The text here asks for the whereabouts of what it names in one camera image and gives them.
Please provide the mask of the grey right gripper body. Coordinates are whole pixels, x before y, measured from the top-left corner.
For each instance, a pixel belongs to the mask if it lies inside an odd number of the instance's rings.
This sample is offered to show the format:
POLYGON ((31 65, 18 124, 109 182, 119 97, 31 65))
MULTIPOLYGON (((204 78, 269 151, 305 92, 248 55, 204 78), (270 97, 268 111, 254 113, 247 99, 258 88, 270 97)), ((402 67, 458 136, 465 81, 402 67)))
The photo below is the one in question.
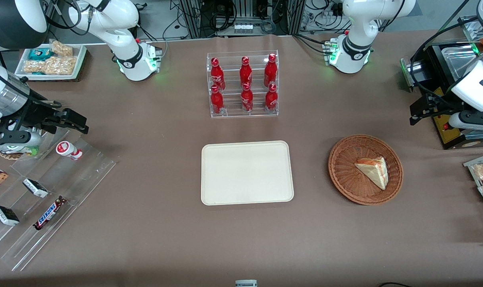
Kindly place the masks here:
POLYGON ((19 93, 12 89, 10 86, 6 85, 0 80, 0 119, 4 116, 10 116, 15 112, 19 111, 23 105, 27 102, 25 94, 30 92, 30 88, 20 81, 20 79, 6 70, 4 67, 0 66, 0 77, 4 80, 10 82, 14 87, 22 91, 19 93))

